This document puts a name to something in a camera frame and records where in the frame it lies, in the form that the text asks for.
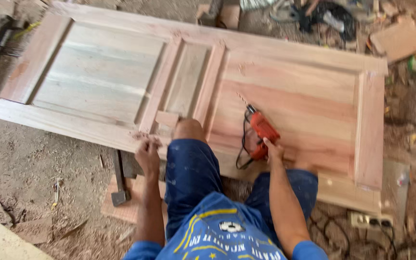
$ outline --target electrical outlet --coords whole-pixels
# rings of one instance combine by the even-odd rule
[[[348,215],[351,225],[355,228],[379,229],[380,226],[384,228],[392,227],[392,216],[389,215],[373,216],[356,211],[351,211]]]

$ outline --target leg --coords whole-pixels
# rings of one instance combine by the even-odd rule
[[[173,139],[195,139],[208,144],[202,125],[195,119],[185,119],[178,122]]]
[[[219,164],[207,145],[202,126],[193,119],[176,126],[174,140],[168,146],[166,194],[170,240],[184,218],[211,192],[222,192]]]
[[[286,174],[296,197],[298,198],[304,218],[307,220],[311,215],[311,211],[315,206],[317,199],[317,188],[319,180],[317,176],[307,170],[287,170]],[[246,199],[245,205],[248,205],[261,212],[264,221],[268,225],[271,233],[271,240],[280,245],[275,233],[274,223],[269,207],[269,183],[270,173],[262,173],[255,180],[253,190]]]

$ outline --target blue t-shirt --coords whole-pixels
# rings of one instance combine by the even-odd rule
[[[269,237],[258,210],[213,192],[182,221],[165,247],[155,242],[135,242],[123,260],[153,259],[286,259]],[[327,260],[311,241],[299,243],[293,260]]]

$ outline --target red power drill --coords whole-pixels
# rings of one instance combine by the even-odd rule
[[[271,143],[275,143],[278,139],[280,139],[280,134],[275,130],[275,128],[269,123],[269,121],[258,111],[252,104],[249,104],[237,93],[239,97],[243,100],[246,104],[247,111],[245,112],[245,120],[244,120],[244,134],[242,137],[242,150],[240,150],[239,156],[237,157],[236,166],[237,169],[246,169],[250,163],[253,161],[258,161],[263,159],[268,154],[268,147],[263,142],[263,138],[267,138],[271,141]],[[257,133],[258,137],[260,138],[257,142],[257,146],[254,152],[250,153],[245,148],[245,123],[249,122],[251,128]],[[239,160],[242,151],[245,150],[249,156],[251,157],[248,162],[244,165],[239,167]]]

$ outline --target blue shorts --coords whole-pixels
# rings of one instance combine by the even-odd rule
[[[304,217],[308,219],[316,203],[318,179],[305,170],[287,170],[286,173]],[[279,244],[269,208],[269,182],[270,173],[260,174],[245,205],[261,213],[272,234],[271,240]],[[177,232],[182,220],[211,192],[223,193],[218,159],[211,148],[200,140],[173,140],[168,146],[166,163],[167,240]]]

